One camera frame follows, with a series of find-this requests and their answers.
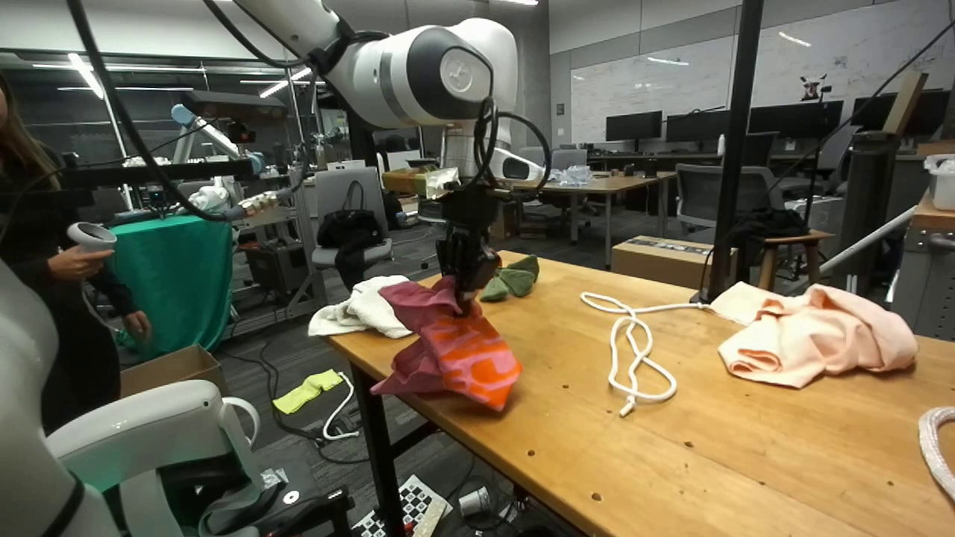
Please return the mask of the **black gripper orange mount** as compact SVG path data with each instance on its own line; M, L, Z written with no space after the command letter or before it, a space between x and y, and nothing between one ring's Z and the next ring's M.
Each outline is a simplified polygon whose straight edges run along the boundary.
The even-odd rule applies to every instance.
M477 292L498 271L501 256L491 244L491 225L498 201L491 189L458 189L443 201L446 237L440 238L440 270L459 295Z

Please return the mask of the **white foreground robot arm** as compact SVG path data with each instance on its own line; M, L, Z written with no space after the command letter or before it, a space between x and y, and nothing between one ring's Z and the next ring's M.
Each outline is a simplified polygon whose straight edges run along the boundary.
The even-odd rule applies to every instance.
M265 537L264 473L230 397L185 380L43 431L43 388L56 358L45 301L0 265L0 531L3 537L185 537L162 473L233 456L246 485L215 500L197 537Z

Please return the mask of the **person's hand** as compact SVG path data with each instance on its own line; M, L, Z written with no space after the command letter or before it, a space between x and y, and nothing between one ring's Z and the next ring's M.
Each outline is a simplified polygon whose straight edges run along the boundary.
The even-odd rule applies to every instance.
M62 249L49 259L49 276L55 283L83 283L92 280L107 270L113 259L112 252L91 252L91 249Z

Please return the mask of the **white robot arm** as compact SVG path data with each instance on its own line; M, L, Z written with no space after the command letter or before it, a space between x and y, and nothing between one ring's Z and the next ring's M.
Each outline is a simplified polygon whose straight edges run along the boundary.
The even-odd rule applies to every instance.
M518 103L518 36L491 19L421 24L364 36L324 0L237 0L237 6L309 64L373 130L440 130L459 183L443 198L440 270L459 295L498 271L492 153L498 121Z

